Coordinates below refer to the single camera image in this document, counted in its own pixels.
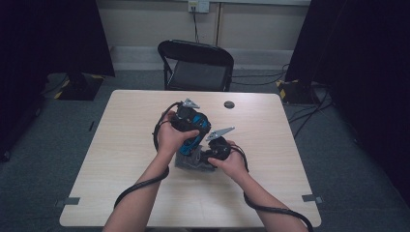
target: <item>gray carpet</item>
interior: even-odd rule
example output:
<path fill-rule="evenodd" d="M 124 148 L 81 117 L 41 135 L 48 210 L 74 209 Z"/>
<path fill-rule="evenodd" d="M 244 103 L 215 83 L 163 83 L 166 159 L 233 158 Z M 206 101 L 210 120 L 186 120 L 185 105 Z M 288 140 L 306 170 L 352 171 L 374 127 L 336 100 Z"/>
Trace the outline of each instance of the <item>gray carpet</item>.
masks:
<path fill-rule="evenodd" d="M 235 71 L 234 75 L 272 74 L 273 71 Z M 46 88 L 63 74 L 50 76 Z M 234 82 L 265 83 L 273 77 L 234 78 Z M 35 119 L 12 152 L 0 163 L 0 231 L 101 231 L 100 228 L 64 228 L 57 200 L 70 194 L 96 127 L 112 91 L 162 89 L 162 71 L 119 71 L 107 78 L 94 101 L 57 101 L 46 94 Z M 231 85 L 232 92 L 277 93 L 275 84 Z M 319 98 L 325 89 L 318 89 Z M 291 117 L 305 106 L 284 106 Z M 291 124 L 293 132 L 304 120 Z M 296 137 L 322 224 L 315 231 L 410 231 L 410 211 L 383 170 L 360 149 L 352 130 L 334 106 L 314 114 Z"/>

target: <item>metal bracket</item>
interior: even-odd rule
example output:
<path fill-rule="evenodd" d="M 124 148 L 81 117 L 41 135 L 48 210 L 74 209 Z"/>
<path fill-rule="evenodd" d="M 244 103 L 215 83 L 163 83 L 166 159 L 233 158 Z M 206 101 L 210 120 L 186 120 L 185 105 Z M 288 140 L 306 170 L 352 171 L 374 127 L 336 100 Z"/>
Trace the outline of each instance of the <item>metal bracket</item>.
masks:
<path fill-rule="evenodd" d="M 63 208 L 65 205 L 78 205 L 79 197 L 67 197 L 64 200 L 57 200 L 55 207 Z"/>
<path fill-rule="evenodd" d="M 224 134 L 226 134 L 230 131 L 233 131 L 234 129 L 235 129 L 235 127 L 230 127 L 230 128 L 221 129 L 221 130 L 213 130 L 205 140 L 206 141 L 214 140 L 216 138 L 219 138 L 219 137 L 223 136 Z"/>
<path fill-rule="evenodd" d="M 302 199 L 304 202 L 314 201 L 316 204 L 323 203 L 323 198 L 321 196 L 314 196 L 313 194 L 310 195 L 302 195 Z"/>
<path fill-rule="evenodd" d="M 199 105 L 197 105 L 195 102 L 193 102 L 190 99 L 186 99 L 184 103 L 182 104 L 184 107 L 189 107 L 189 108 L 200 108 Z"/>

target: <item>small black object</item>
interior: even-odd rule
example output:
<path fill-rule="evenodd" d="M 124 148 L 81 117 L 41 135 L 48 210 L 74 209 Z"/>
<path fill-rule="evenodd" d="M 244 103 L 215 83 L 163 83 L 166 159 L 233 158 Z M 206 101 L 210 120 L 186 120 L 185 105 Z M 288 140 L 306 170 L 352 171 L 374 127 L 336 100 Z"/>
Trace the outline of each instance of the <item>small black object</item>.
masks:
<path fill-rule="evenodd" d="M 225 108 L 233 108 L 233 107 L 235 107 L 235 103 L 234 102 L 232 102 L 232 101 L 226 101 L 224 104 L 223 104 L 223 106 L 225 106 Z"/>
<path fill-rule="evenodd" d="M 201 161 L 207 164 L 211 164 L 208 162 L 208 158 L 215 158 L 218 160 L 226 160 L 231 152 L 231 146 L 226 140 L 221 136 L 217 139 L 211 140 L 208 143 L 211 150 L 207 150 L 201 153 Z"/>

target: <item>electrical outlet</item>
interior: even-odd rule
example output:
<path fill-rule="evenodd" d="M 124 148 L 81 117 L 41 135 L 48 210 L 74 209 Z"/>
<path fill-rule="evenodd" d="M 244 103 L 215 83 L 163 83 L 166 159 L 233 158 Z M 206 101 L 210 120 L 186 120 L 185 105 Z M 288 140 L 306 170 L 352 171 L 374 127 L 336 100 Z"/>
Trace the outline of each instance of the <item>electrical outlet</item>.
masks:
<path fill-rule="evenodd" d="M 198 9 L 200 13 L 208 13 L 209 12 L 209 2 L 199 1 Z"/>
<path fill-rule="evenodd" d="M 193 12 L 192 9 L 195 9 L 199 13 L 199 2 L 198 1 L 188 1 L 188 12 Z"/>

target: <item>power cord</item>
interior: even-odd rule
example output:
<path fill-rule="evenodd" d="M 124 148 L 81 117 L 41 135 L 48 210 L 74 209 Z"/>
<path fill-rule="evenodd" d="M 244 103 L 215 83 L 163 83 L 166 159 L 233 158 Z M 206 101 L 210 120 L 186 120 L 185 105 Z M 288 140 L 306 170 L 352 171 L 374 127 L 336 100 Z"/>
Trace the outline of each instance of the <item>power cord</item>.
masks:
<path fill-rule="evenodd" d="M 280 80 L 284 74 L 286 74 L 286 71 L 284 70 L 284 68 L 286 66 L 289 66 L 289 64 L 283 65 L 281 68 L 281 72 L 280 73 L 276 73 L 276 74 L 263 74 L 263 75 L 232 75 L 232 78 L 239 78 L 239 77 L 270 77 L 270 76 L 278 76 L 279 78 L 269 81 L 269 82 L 265 82 L 265 83 L 256 83 L 256 84 L 247 84 L 247 83 L 241 83 L 241 82 L 234 82 L 232 81 L 232 84 L 239 84 L 239 85 L 268 85 L 268 84 L 272 84 L 275 83 L 276 81 Z"/>
<path fill-rule="evenodd" d="M 298 110 L 298 111 L 294 112 L 294 113 L 292 114 L 292 116 L 290 116 L 290 117 L 287 119 L 287 122 L 290 123 L 290 121 L 292 121 L 293 118 L 294 118 L 297 114 L 299 114 L 299 113 L 301 113 L 301 112 L 303 112 L 303 111 L 305 111 L 305 110 L 313 109 L 313 108 L 315 108 L 315 107 L 316 107 L 316 105 L 314 105 L 314 106 L 308 106 L 308 107 L 306 107 L 306 108 L 304 108 L 304 109 L 301 109 L 301 110 Z"/>
<path fill-rule="evenodd" d="M 161 127 L 161 125 L 163 124 L 162 120 L 163 120 L 163 118 L 165 117 L 165 115 L 168 113 L 168 111 L 169 111 L 172 107 L 174 107 L 175 105 L 179 105 L 179 104 L 182 104 L 182 103 L 181 103 L 181 102 L 175 102 L 175 103 L 171 104 L 171 105 L 163 112 L 163 114 L 161 115 L 161 117 L 160 117 L 160 119 L 158 120 L 157 124 L 155 125 L 154 132 L 153 132 L 153 136 L 154 136 L 154 146 L 155 146 L 156 150 L 158 150 L 158 148 L 159 148 L 158 132 L 160 131 L 160 127 Z M 152 185 L 152 184 L 154 184 L 154 183 L 156 183 L 156 182 L 159 182 L 159 181 L 165 179 L 165 178 L 168 176 L 168 174 L 169 174 L 169 166 L 166 167 L 165 171 L 164 171 L 160 176 L 155 177 L 155 178 L 150 179 L 150 180 L 147 180 L 147 181 L 144 181 L 144 182 L 141 182 L 141 183 L 137 183 L 137 184 L 135 184 L 135 185 L 133 185 L 133 186 L 127 188 L 126 190 L 124 190 L 124 191 L 118 196 L 118 198 L 117 198 L 117 200 L 115 201 L 115 204 L 114 204 L 114 209 L 115 209 L 115 207 L 117 207 L 118 203 L 120 203 L 120 201 L 121 201 L 127 194 L 129 194 L 129 193 L 131 193 L 131 192 L 133 192 L 133 191 L 135 191 L 135 190 L 138 190 L 138 189 L 147 187 L 147 186 L 149 186 L 149 185 Z"/>
<path fill-rule="evenodd" d="M 249 172 L 247 157 L 245 156 L 244 150 L 242 150 L 242 148 L 240 148 L 238 145 L 232 145 L 231 149 L 238 152 L 241 155 L 242 159 L 244 160 L 245 169 L 247 170 L 247 172 Z M 294 212 L 288 209 L 256 205 L 249 200 L 248 196 L 245 193 L 244 193 L 244 199 L 247 205 L 256 211 L 262 211 L 262 212 L 273 213 L 273 214 L 281 214 L 281 215 L 289 215 L 289 216 L 298 218 L 305 223 L 305 225 L 307 226 L 308 232 L 313 232 L 313 226 L 311 225 L 308 218 L 297 212 Z"/>
<path fill-rule="evenodd" d="M 296 138 L 296 137 L 298 136 L 299 132 L 302 130 L 302 128 L 305 126 L 305 124 L 308 122 L 308 120 L 311 118 L 311 116 L 313 116 L 313 114 L 315 114 L 315 113 L 318 112 L 319 110 L 323 110 L 323 109 L 329 107 L 329 106 L 332 104 L 332 103 L 330 103 L 330 104 L 326 105 L 325 107 L 320 108 L 320 107 L 322 106 L 322 104 L 325 102 L 326 97 L 328 97 L 328 94 L 329 94 L 329 89 L 326 90 L 325 97 L 323 97 L 323 100 L 319 103 L 319 105 L 317 105 L 317 107 L 316 107 L 312 112 L 310 112 L 310 113 L 308 113 L 308 114 L 305 114 L 305 115 L 303 115 L 303 116 L 300 116 L 300 117 L 298 117 L 298 118 L 296 118 L 296 119 L 290 120 L 290 121 L 288 122 L 289 124 L 291 124 L 291 123 L 295 122 L 296 120 L 299 120 L 299 119 L 301 119 L 301 118 L 307 117 L 307 118 L 304 120 L 304 122 L 299 126 L 298 130 L 296 130 L 295 134 L 293 135 L 293 138 Z"/>
<path fill-rule="evenodd" d="M 198 29 L 196 27 L 196 7 L 190 7 L 193 15 L 193 24 L 195 25 L 195 41 L 199 44 Z"/>

